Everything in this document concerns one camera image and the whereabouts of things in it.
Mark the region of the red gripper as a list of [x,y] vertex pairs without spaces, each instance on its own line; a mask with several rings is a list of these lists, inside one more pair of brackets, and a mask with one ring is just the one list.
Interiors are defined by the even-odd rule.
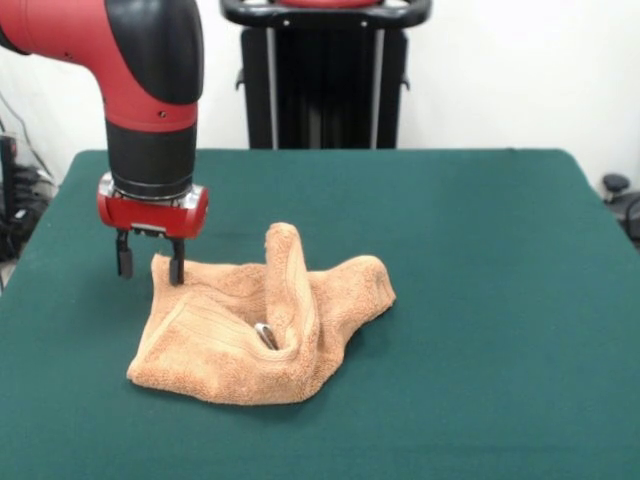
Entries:
[[182,197],[172,200],[144,201],[124,196],[115,188],[110,172],[98,184],[97,208],[102,222],[117,231],[116,257],[118,275],[133,276],[133,253],[128,231],[143,231],[172,239],[173,255],[169,263],[172,286],[184,283],[185,241],[202,231],[209,206],[208,190],[193,185]]

